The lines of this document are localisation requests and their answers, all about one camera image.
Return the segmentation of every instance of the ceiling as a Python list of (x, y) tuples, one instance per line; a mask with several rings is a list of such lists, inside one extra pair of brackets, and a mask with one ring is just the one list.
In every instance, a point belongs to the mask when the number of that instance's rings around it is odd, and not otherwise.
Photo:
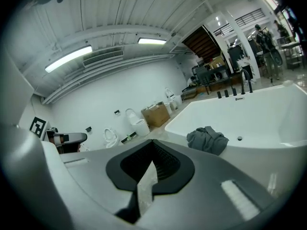
[[(123, 60), (165, 55), (170, 58), (181, 42), (214, 14), (225, 0), (56, 0), (18, 11), (11, 19), (3, 44), (35, 93), (57, 97), (126, 67), (88, 77), (65, 89), (65, 76), (84, 69), (83, 58), (72, 60), (51, 73), (45, 67), (85, 45), (95, 52), (123, 50)], [(161, 45), (139, 45), (140, 37), (166, 39)]]

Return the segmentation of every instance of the bathtub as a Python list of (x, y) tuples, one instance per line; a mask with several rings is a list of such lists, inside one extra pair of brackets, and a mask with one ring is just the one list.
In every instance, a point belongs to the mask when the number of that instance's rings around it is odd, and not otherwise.
[(220, 157), (272, 194), (295, 188), (307, 162), (307, 93), (300, 87), (279, 85), (192, 102), (165, 131), (171, 142), (188, 146), (187, 134), (205, 126), (229, 139)]

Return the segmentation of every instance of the fluorescent light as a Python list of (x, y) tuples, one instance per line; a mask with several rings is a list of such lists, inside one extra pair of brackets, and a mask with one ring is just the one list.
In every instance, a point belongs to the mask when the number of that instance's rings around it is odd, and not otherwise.
[(166, 40), (140, 37), (138, 40), (138, 43), (139, 44), (165, 44)]
[(50, 73), (52, 72), (54, 69), (60, 67), (61, 65), (71, 61), (72, 59), (75, 59), (77, 57), (80, 57), (80, 56), (83, 56), (83, 55), (86, 55), (88, 53), (91, 53), (93, 50), (92, 50), (92, 46), (88, 45), (88, 46), (85, 46), (83, 48), (79, 48), (77, 49), (76, 51), (73, 51), (65, 56), (63, 56), (62, 58), (56, 60), (55, 62), (51, 63), (49, 66), (47, 66), (45, 68), (45, 71)]

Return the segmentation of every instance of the black faucet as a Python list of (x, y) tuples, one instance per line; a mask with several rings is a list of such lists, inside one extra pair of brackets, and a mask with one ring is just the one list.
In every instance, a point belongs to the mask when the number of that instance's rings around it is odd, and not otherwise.
[(245, 74), (245, 78), (247, 77), (247, 79), (248, 79), (249, 92), (250, 92), (250, 93), (253, 93), (253, 89), (252, 89), (252, 87), (251, 87), (251, 82), (250, 82), (249, 73), (248, 73), (248, 71), (246, 71), (245, 69), (242, 69), (242, 70), (240, 71), (241, 87), (242, 87), (242, 92), (241, 92), (241, 94), (245, 94), (245, 92), (244, 92), (244, 83), (243, 83), (243, 75), (242, 75), (242, 72)]

